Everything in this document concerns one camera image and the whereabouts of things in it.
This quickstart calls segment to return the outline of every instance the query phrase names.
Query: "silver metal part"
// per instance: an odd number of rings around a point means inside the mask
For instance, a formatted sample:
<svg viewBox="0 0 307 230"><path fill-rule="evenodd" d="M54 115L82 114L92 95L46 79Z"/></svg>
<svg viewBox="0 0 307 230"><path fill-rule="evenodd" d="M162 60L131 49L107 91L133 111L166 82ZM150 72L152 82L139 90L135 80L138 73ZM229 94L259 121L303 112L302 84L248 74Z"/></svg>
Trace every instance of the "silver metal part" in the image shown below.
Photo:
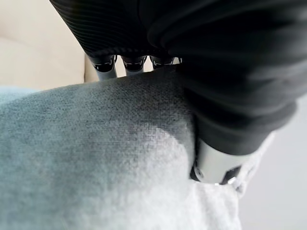
<svg viewBox="0 0 307 230"><path fill-rule="evenodd" d="M229 170L241 166L251 156L252 154L243 156L226 154L199 139L199 153L194 172L200 182L218 185Z"/></svg>

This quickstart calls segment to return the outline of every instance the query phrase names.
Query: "ribbed black fabric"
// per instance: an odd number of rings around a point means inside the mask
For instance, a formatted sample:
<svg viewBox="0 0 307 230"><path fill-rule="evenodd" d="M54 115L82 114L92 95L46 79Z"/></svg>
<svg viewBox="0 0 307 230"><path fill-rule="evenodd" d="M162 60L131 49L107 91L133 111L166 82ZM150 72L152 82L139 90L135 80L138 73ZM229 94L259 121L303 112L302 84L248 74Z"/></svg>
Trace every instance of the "ribbed black fabric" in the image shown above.
<svg viewBox="0 0 307 230"><path fill-rule="evenodd" d="M306 0L51 0L86 53L183 58L201 138L254 152L307 91Z"/></svg>

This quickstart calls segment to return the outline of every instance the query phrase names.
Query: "light blue fabric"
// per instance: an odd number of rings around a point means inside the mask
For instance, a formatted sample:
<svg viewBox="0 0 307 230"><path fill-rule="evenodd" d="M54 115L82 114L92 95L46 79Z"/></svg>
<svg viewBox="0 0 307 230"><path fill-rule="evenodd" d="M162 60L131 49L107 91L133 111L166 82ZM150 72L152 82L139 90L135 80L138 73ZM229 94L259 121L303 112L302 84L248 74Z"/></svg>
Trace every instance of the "light blue fabric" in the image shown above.
<svg viewBox="0 0 307 230"><path fill-rule="evenodd" d="M13 86L0 86L0 104L8 103L34 92L37 92L37 90L23 89Z"/></svg>
<svg viewBox="0 0 307 230"><path fill-rule="evenodd" d="M189 178L193 116L173 73L1 93L0 229L240 229L239 190Z"/></svg>

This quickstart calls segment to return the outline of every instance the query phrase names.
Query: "beige cushion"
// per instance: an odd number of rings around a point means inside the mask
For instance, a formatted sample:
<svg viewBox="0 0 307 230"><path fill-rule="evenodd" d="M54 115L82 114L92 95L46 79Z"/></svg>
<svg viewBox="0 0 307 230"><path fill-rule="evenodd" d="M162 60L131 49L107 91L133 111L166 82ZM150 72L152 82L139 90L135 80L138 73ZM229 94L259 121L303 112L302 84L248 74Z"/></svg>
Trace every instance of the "beige cushion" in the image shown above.
<svg viewBox="0 0 307 230"><path fill-rule="evenodd" d="M84 82L84 52L48 0L0 1L0 85Z"/></svg>

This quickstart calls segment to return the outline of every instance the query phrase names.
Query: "gray velvet cushion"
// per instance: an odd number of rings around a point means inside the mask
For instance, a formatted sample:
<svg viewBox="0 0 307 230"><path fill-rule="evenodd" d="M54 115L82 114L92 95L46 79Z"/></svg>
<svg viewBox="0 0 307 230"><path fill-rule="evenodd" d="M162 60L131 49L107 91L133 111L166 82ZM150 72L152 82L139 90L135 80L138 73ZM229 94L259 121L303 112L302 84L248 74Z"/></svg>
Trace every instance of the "gray velvet cushion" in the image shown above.
<svg viewBox="0 0 307 230"><path fill-rule="evenodd" d="M189 178L193 116L174 75L0 94L0 229L240 229L254 164L236 187Z"/></svg>

